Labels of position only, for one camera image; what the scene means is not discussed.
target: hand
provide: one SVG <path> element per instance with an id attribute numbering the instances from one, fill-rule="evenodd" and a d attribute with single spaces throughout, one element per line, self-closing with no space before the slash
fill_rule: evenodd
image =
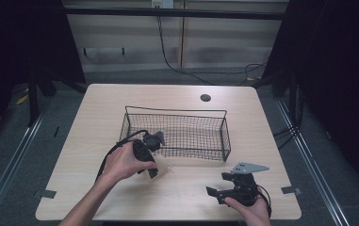
<path id="1" fill-rule="evenodd" d="M 114 185 L 139 170 L 152 168 L 156 168 L 155 162 L 138 161 L 133 155 L 133 142 L 125 143 L 108 155 L 103 173 L 59 225 L 88 225 Z"/>
<path id="2" fill-rule="evenodd" d="M 270 226 L 268 205 L 261 196 L 257 197 L 255 204 L 252 206 L 244 206 L 230 197 L 225 198 L 225 202 L 244 217 L 248 226 Z"/>
<path id="3" fill-rule="evenodd" d="M 155 162 L 141 162 L 133 155 L 133 142 L 129 141 L 117 148 L 106 158 L 106 165 L 101 177 L 112 180 L 112 184 L 131 177 L 139 170 L 156 168 Z"/>

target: metal rail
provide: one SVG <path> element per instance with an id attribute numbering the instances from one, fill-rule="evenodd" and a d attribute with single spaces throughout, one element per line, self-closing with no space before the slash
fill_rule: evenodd
<path id="1" fill-rule="evenodd" d="M 15 173 L 20 167 L 33 138 L 38 133 L 39 127 L 41 126 L 41 121 L 43 120 L 44 113 L 47 111 L 50 103 L 51 103 L 51 98 L 48 100 L 46 106 L 43 108 L 38 118 L 34 121 L 33 125 L 26 129 L 23 139 L 18 145 L 14 155 L 11 157 L 8 166 L 6 167 L 6 170 L 4 171 L 3 175 L 0 178 L 0 204 L 2 203 L 4 197 L 6 196 L 9 185 L 11 184 Z"/>
<path id="2" fill-rule="evenodd" d="M 282 21 L 283 12 L 250 12 L 226 10 L 201 10 L 177 8 L 91 8 L 91 7 L 18 7 L 19 12 L 57 13 L 77 15 L 122 15 L 122 16 L 160 16 L 160 17 L 193 17 L 193 18 L 225 18 Z"/>
<path id="3" fill-rule="evenodd" d="M 288 115 L 288 109 L 283 100 L 280 100 L 277 102 L 281 113 L 286 121 L 286 124 L 288 128 L 294 128 L 290 119 L 290 116 Z M 322 199 L 325 201 L 326 206 L 328 207 L 328 210 L 330 214 L 332 215 L 333 220 L 335 221 L 335 225 L 337 226 L 343 226 L 347 225 L 350 226 L 349 222 L 347 221 L 347 218 L 341 208 L 340 203 L 338 202 L 337 198 L 335 197 L 335 194 L 330 189 L 329 185 L 327 184 L 325 178 L 323 177 L 322 172 L 320 171 L 320 168 L 317 164 L 317 162 L 314 159 L 314 156 L 312 155 L 311 151 L 309 150 L 308 146 L 306 145 L 306 142 L 304 138 L 302 137 L 301 133 L 296 133 L 294 129 L 291 129 L 291 134 L 294 136 L 294 141 L 296 142 L 300 154 L 302 155 L 303 160 L 305 161 L 305 164 L 307 168 L 309 169 L 312 178 L 315 181 L 315 184 L 318 187 L 319 193 L 322 196 Z"/>

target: wire basket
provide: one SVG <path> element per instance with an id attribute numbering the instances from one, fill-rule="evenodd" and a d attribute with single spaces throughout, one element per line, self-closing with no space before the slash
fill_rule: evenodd
<path id="1" fill-rule="evenodd" d="M 138 130 L 164 131 L 165 146 L 155 154 L 226 161 L 231 152 L 226 110 L 126 106 L 125 111 L 120 140 Z"/>

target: cord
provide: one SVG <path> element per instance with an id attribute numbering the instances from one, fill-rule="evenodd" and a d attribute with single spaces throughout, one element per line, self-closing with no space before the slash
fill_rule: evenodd
<path id="1" fill-rule="evenodd" d="M 262 66 L 265 66 L 268 62 L 264 62 L 264 63 L 261 63 L 261 64 L 248 64 L 245 69 L 244 69 L 244 72 L 239 72 L 239 73 L 216 73 L 216 72 L 197 72 L 197 73 L 187 73 L 187 72 L 183 72 L 183 71 L 179 71 L 179 70 L 176 70 L 174 69 L 170 63 L 168 62 L 167 60 L 167 57 L 166 57 L 166 54 L 165 54 L 165 46 L 164 46 L 164 39 L 163 39 L 163 36 L 162 36 L 162 23 L 161 23 L 161 17 L 160 16 L 157 16 L 157 21 L 158 21 L 158 31 L 159 31 L 159 38 L 160 38 L 160 41 L 161 41 L 161 49 L 162 49 L 162 55 L 164 57 L 164 60 L 165 60 L 165 63 L 167 64 L 167 66 L 173 70 L 174 72 L 177 72 L 177 73 L 182 73 L 182 74 L 186 74 L 186 75 L 190 75 L 208 85 L 211 85 L 211 86 L 218 86 L 217 84 L 214 84 L 214 83 L 211 83 L 211 82 L 208 82 L 204 79 L 202 79 L 201 77 L 197 76 L 196 74 L 201 74 L 201 73 L 210 73 L 210 74 L 242 74 L 242 73 L 245 73 L 246 74 L 246 78 L 239 84 L 237 84 L 237 86 L 241 86 L 243 85 L 246 81 L 247 81 L 247 78 L 248 78 L 248 73 L 249 72 L 252 72 L 256 69 L 258 69 L 259 67 L 262 67 Z M 247 71 L 247 68 L 251 67 L 251 66 L 256 66 L 250 70 Z"/>
<path id="2" fill-rule="evenodd" d="M 304 102 L 304 97 L 302 95 L 302 92 L 300 89 L 298 89 L 298 93 L 299 93 L 299 99 L 298 99 L 298 106 L 299 106 L 299 114 L 298 114 L 298 118 L 296 119 L 295 125 L 292 125 L 291 127 L 288 127 L 284 130 L 282 130 L 279 133 L 274 134 L 274 136 L 279 136 L 281 134 L 286 133 L 286 135 L 281 136 L 281 137 L 277 137 L 276 139 L 281 139 L 283 137 L 287 137 L 288 134 L 291 134 L 291 137 L 289 137 L 284 143 L 282 143 L 279 147 L 278 150 L 282 149 L 283 147 L 285 147 L 285 145 L 292 139 L 294 138 L 299 132 L 300 132 L 300 128 L 302 126 L 302 113 L 303 113 L 303 102 Z"/>
<path id="3" fill-rule="evenodd" d="M 259 186 L 259 185 L 257 185 L 257 186 L 260 187 L 260 188 L 262 188 L 262 189 L 265 191 L 265 193 L 267 194 L 267 196 L 268 196 L 268 198 L 267 198 L 264 194 L 262 194 L 262 192 L 257 191 L 258 194 L 262 197 L 262 199 L 267 203 L 268 215 L 269 215 L 269 218 L 270 218 L 270 215 L 272 214 L 272 207 L 271 207 L 271 202 L 270 202 L 270 195 L 269 195 L 268 191 L 267 191 L 264 187 Z"/>
<path id="4" fill-rule="evenodd" d="M 133 140 L 129 140 L 129 138 L 136 136 L 137 134 L 140 133 L 145 133 L 145 135 L 148 135 L 149 132 L 147 130 L 138 130 L 137 132 L 125 137 L 123 140 L 121 140 L 120 142 L 117 142 L 116 145 L 114 145 L 114 147 L 112 147 L 108 153 L 106 154 L 105 158 L 103 159 L 102 165 L 99 168 L 99 171 L 97 172 L 97 177 L 96 177 L 96 181 L 97 179 L 99 179 L 99 176 L 103 173 L 104 168 L 106 166 L 106 158 L 108 157 L 109 154 L 111 154 L 112 152 L 114 152 L 117 148 L 121 147 L 123 144 L 133 141 Z"/>

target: wooden table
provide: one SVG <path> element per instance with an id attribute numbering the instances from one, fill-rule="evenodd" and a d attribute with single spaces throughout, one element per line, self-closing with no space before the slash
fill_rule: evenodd
<path id="1" fill-rule="evenodd" d="M 211 96 L 203 102 L 202 94 Z M 91 85 L 64 144 L 47 190 L 39 220 L 63 219 L 93 185 L 108 150 L 119 140 L 126 105 L 165 109 L 227 110 L 232 152 L 226 162 L 158 156 L 159 175 L 147 173 L 119 182 L 94 216 L 96 220 L 240 220 L 241 215 L 206 194 L 205 187 L 232 189 L 221 179 L 238 162 L 268 166 L 254 173 L 272 200 L 272 219 L 297 219 L 301 210 L 264 110 L 253 88 L 157 85 Z"/>

